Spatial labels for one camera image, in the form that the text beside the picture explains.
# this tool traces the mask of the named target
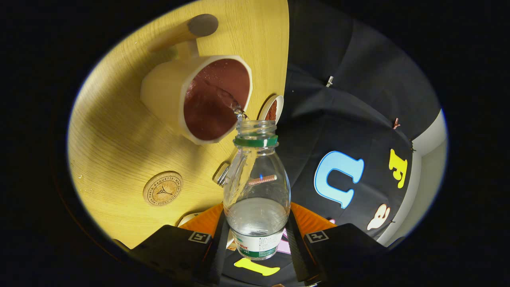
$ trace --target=green bottle ring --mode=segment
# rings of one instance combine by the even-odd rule
[[[235,145],[249,148],[272,147],[276,145],[276,142],[278,142],[277,135],[274,135],[267,139],[244,139],[238,137],[234,139]]]

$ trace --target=white wall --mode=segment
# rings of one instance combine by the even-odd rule
[[[447,150],[448,140],[446,139],[438,147],[422,157],[420,183],[413,204],[398,230],[387,242],[381,242],[381,244],[388,246],[397,240],[397,238],[406,236],[426,214],[443,179]]]

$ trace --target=cork coaster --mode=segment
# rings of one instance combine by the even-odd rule
[[[164,206],[181,193],[183,178],[176,172],[162,172],[147,181],[143,199],[150,206]]]

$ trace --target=water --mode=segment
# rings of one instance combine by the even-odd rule
[[[255,197],[236,202],[226,219],[230,227],[240,234],[266,236],[284,227],[287,213],[276,201]]]
[[[202,81],[206,85],[215,88],[216,95],[221,99],[224,105],[229,107],[234,112],[238,121],[249,120],[248,115],[246,114],[246,112],[243,111],[243,107],[241,107],[241,105],[236,101],[236,99],[234,99],[234,96],[232,96],[229,92],[225,91],[224,89],[216,85],[211,84],[208,80],[204,78],[196,77],[195,80]]]

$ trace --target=blue letter u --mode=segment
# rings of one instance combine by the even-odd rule
[[[327,183],[327,177],[332,170],[337,170],[352,178],[353,183],[358,183],[363,174],[365,163],[362,159],[355,160],[341,152],[329,152],[320,161],[315,171],[314,186],[320,196],[340,203],[340,207],[346,208],[354,196],[354,189],[345,192],[336,189]]]

